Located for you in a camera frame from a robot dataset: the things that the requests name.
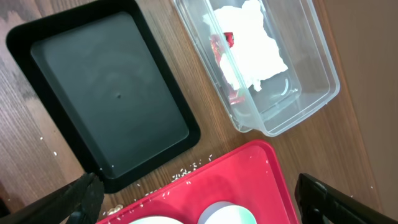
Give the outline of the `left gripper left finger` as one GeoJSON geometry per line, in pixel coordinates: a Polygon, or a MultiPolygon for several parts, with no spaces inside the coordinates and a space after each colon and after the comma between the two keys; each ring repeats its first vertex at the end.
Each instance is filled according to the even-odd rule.
{"type": "Polygon", "coordinates": [[[104,200],[104,185],[94,173],[83,174],[76,181],[54,191],[16,213],[1,205],[1,223],[87,223],[97,222],[104,200]]]}

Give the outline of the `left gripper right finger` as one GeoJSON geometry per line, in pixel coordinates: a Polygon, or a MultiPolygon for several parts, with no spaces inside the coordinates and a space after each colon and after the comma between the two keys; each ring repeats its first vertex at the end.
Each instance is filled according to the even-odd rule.
{"type": "Polygon", "coordinates": [[[397,224],[306,173],[299,174],[295,200],[302,223],[397,224]]]}

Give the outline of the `light blue bowl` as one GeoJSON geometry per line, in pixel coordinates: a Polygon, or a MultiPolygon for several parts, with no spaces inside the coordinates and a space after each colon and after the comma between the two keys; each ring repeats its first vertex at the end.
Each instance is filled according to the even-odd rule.
{"type": "Polygon", "coordinates": [[[170,217],[150,216],[134,220],[129,224],[183,224],[183,223],[170,217]]]}

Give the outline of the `mint green bowl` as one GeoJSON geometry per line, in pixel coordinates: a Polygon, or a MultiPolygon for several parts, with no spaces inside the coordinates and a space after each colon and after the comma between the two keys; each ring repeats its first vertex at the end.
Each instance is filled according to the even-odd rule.
{"type": "Polygon", "coordinates": [[[257,224],[254,215],[245,207],[220,201],[207,207],[198,224],[257,224]]]}

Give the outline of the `white napkin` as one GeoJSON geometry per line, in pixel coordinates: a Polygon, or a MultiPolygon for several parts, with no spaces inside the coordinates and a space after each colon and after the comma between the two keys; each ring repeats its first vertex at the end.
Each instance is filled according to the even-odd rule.
{"type": "MultiPolygon", "coordinates": [[[[244,1],[241,7],[223,6],[213,13],[222,33],[232,32],[234,35],[231,48],[223,34],[219,35],[226,51],[221,56],[220,69],[234,90],[240,89],[235,68],[240,72],[244,86],[253,87],[256,91],[261,91],[262,81],[288,69],[277,42],[264,29],[259,1],[244,1]]],[[[218,35],[213,26],[210,27],[211,34],[218,35]]]]}

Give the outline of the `red snack wrapper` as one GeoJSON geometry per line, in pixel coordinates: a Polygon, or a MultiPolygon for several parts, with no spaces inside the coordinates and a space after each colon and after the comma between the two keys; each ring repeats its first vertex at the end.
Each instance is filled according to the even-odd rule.
{"type": "MultiPolygon", "coordinates": [[[[227,45],[229,48],[231,48],[234,45],[234,35],[232,32],[224,32],[223,37],[226,39],[227,45]]],[[[213,52],[213,55],[215,57],[215,60],[217,62],[217,65],[219,68],[221,68],[220,62],[221,62],[221,56],[223,53],[225,53],[225,48],[221,44],[221,39],[219,35],[216,34],[211,34],[210,35],[210,42],[211,42],[211,49],[213,52]]],[[[226,85],[227,93],[228,93],[228,100],[230,105],[235,105],[238,103],[242,103],[244,101],[243,94],[239,92],[239,90],[234,90],[232,85],[228,83],[226,79],[226,74],[225,72],[222,72],[222,79],[224,84],[226,85]]]]}

